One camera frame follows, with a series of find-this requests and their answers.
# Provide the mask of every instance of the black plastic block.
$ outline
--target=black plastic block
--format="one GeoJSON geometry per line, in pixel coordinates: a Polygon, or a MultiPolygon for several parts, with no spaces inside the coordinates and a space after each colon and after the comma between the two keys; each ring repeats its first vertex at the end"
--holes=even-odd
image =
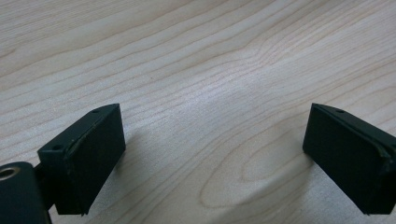
{"type": "Polygon", "coordinates": [[[338,108],[312,104],[304,152],[364,214],[396,203],[396,138],[338,108]]]}
{"type": "Polygon", "coordinates": [[[124,150],[120,105],[94,109],[40,148],[58,213],[88,214],[124,150]]]}

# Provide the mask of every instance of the black rectangular object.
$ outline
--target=black rectangular object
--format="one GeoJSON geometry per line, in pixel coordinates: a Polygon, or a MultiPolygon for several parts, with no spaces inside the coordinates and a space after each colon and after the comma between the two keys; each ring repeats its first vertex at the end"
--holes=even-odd
{"type": "Polygon", "coordinates": [[[364,214],[396,203],[396,138],[338,108],[312,104],[304,152],[364,214]]]}
{"type": "Polygon", "coordinates": [[[40,148],[58,213],[88,214],[124,150],[118,104],[94,109],[40,148]]]}

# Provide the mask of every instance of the wood grain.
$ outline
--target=wood grain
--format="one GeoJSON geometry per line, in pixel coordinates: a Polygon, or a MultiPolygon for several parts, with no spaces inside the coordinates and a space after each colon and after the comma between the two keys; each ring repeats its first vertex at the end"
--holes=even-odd
{"type": "Polygon", "coordinates": [[[0,161],[120,103],[126,153],[54,223],[395,223],[302,152],[311,103],[396,135],[394,1],[0,2],[0,161]]]}

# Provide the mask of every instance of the black clamp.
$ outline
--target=black clamp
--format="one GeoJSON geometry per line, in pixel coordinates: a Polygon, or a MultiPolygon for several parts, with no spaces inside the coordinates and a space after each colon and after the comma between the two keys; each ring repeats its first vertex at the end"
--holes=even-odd
{"type": "Polygon", "coordinates": [[[28,162],[0,167],[0,222],[51,223],[60,215],[88,214],[125,151],[120,105],[94,109],[40,148],[28,162]]]}
{"type": "Polygon", "coordinates": [[[312,104],[304,152],[364,214],[396,203],[396,138],[344,110],[312,104]]]}

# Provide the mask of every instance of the wooden table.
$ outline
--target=wooden table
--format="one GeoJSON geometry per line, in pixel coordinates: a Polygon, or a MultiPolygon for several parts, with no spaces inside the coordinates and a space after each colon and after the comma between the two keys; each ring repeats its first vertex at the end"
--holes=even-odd
{"type": "Polygon", "coordinates": [[[54,223],[395,223],[302,151],[311,103],[396,134],[394,1],[0,3],[0,160],[120,103],[126,153],[54,223]]]}

